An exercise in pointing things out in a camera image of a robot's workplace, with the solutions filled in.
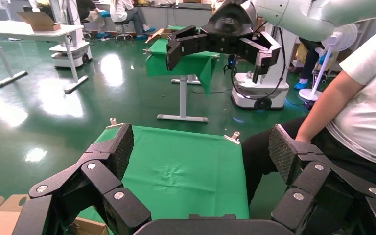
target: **table leg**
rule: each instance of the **table leg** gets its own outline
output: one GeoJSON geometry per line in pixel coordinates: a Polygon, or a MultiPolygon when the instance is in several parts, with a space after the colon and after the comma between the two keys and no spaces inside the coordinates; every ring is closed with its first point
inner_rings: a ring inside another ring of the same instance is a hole
{"type": "Polygon", "coordinates": [[[66,49],[67,49],[67,56],[68,56],[68,58],[70,60],[70,67],[71,67],[72,77],[74,79],[74,83],[68,85],[64,89],[64,93],[65,94],[71,94],[71,92],[73,92],[75,89],[77,89],[77,87],[79,87],[89,77],[87,75],[85,75],[85,76],[82,76],[80,79],[78,79],[77,70],[75,69],[74,59],[72,57],[72,52],[70,50],[69,39],[68,39],[67,35],[64,35],[64,41],[65,41],[66,49]]]}
{"type": "MultiPolygon", "coordinates": [[[[171,83],[180,83],[180,81],[180,79],[172,79],[171,83]]],[[[201,85],[201,82],[198,80],[196,75],[188,75],[187,84],[201,85]]]]}
{"type": "Polygon", "coordinates": [[[9,74],[9,78],[6,78],[0,81],[0,87],[8,85],[9,83],[16,81],[20,79],[21,77],[23,77],[24,75],[28,74],[28,72],[25,70],[19,73],[13,74],[11,67],[9,66],[8,60],[6,59],[5,54],[3,53],[3,48],[1,45],[0,45],[0,58],[2,59],[3,64],[5,65],[6,71],[8,71],[8,74],[9,74]]]}
{"type": "Polygon", "coordinates": [[[156,119],[177,120],[177,121],[197,121],[208,123],[206,117],[187,116],[187,76],[181,76],[179,84],[179,115],[159,114],[156,119]]]}

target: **wheel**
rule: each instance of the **wheel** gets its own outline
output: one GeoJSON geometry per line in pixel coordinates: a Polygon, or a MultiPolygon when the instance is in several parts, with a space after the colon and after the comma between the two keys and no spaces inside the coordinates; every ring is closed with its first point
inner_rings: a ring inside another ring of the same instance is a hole
{"type": "Polygon", "coordinates": [[[259,99],[259,100],[256,100],[256,102],[254,103],[254,108],[260,109],[260,110],[268,109],[271,106],[272,106],[272,100],[269,98],[259,99]]]}
{"type": "Polygon", "coordinates": [[[83,60],[83,64],[87,64],[87,62],[89,61],[89,56],[86,53],[84,53],[81,59],[83,60]]]}

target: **black pants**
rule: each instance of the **black pants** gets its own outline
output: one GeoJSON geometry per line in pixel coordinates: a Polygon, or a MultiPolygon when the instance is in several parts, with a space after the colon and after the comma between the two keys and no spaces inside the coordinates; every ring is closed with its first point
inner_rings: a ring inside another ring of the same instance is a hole
{"type": "MultiPolygon", "coordinates": [[[[282,127],[292,138],[296,138],[305,118],[294,119],[282,124],[282,127]]],[[[259,186],[262,175],[277,172],[269,156],[269,135],[270,131],[262,132],[251,136],[241,144],[249,204],[259,186]]],[[[323,129],[316,135],[312,139],[312,144],[316,145],[337,167],[376,185],[376,163],[358,156],[343,146],[328,130],[323,129]]]]}
{"type": "Polygon", "coordinates": [[[299,40],[308,50],[300,78],[312,79],[312,71],[319,59],[319,54],[315,51],[315,48],[324,47],[322,46],[321,42],[312,42],[303,38],[299,38],[299,40]]]}

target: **metal screw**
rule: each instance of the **metal screw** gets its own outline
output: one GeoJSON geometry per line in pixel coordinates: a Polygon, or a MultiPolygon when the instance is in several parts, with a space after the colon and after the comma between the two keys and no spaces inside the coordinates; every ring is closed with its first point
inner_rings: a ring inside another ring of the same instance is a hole
{"type": "Polygon", "coordinates": [[[368,191],[372,192],[373,194],[376,195],[376,188],[370,187],[368,188],[368,191]]]}
{"type": "Polygon", "coordinates": [[[298,199],[299,201],[302,201],[305,198],[302,194],[300,194],[298,192],[294,193],[293,197],[298,199]]]}
{"type": "Polygon", "coordinates": [[[116,200],[119,200],[121,198],[124,197],[124,193],[123,192],[117,192],[115,193],[115,195],[113,196],[116,200]]]}
{"type": "Polygon", "coordinates": [[[37,188],[37,192],[44,192],[47,188],[47,185],[41,185],[37,188]]]}
{"type": "Polygon", "coordinates": [[[324,167],[321,166],[321,165],[315,165],[315,168],[318,169],[318,170],[323,170],[324,169],[324,167]]]}
{"type": "Polygon", "coordinates": [[[95,168],[95,167],[96,167],[95,163],[90,163],[90,164],[87,165],[87,169],[90,169],[90,170],[95,168]]]}

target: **white t-shirt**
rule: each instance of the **white t-shirt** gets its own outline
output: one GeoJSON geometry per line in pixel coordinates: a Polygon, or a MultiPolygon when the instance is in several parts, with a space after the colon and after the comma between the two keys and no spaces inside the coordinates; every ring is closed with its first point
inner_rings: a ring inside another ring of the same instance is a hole
{"type": "Polygon", "coordinates": [[[131,0],[112,0],[110,2],[110,17],[112,21],[124,21],[127,18],[126,10],[133,9],[131,0]]]}
{"type": "Polygon", "coordinates": [[[340,66],[365,87],[347,103],[327,129],[348,149],[376,163],[376,35],[340,66]]]}

